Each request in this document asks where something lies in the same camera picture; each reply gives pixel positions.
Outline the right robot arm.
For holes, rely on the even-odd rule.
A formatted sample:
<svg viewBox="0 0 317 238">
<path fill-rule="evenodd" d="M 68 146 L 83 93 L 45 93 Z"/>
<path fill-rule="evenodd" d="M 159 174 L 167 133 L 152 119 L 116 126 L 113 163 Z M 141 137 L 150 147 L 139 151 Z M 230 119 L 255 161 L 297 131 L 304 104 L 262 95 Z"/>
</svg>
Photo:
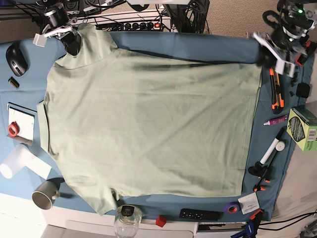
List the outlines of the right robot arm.
<svg viewBox="0 0 317 238">
<path fill-rule="evenodd" d="M 73 26 L 77 18 L 70 18 L 64 8 L 63 3 L 53 1 L 46 3 L 46 9 L 43 13 L 43 23 L 45 27 L 41 33 L 34 36 L 33 44 L 38 47 L 44 47 L 48 38 L 60 40 L 65 50 L 72 56 L 78 55 L 81 47 L 81 36 L 78 28 Z"/>
</svg>

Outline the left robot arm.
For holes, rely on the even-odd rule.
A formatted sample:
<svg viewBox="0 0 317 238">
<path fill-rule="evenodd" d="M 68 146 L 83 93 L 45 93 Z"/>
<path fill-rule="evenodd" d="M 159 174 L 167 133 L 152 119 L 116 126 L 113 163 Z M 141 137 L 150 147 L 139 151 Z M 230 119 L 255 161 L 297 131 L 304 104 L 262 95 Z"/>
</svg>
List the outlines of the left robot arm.
<svg viewBox="0 0 317 238">
<path fill-rule="evenodd" d="M 314 54 L 317 44 L 309 33 L 317 27 L 317 2 L 315 0 L 280 0 L 277 11 L 262 14 L 264 22 L 273 29 L 270 34 L 253 33 L 262 46 L 263 58 L 259 63 L 283 66 L 302 66 Z"/>
</svg>

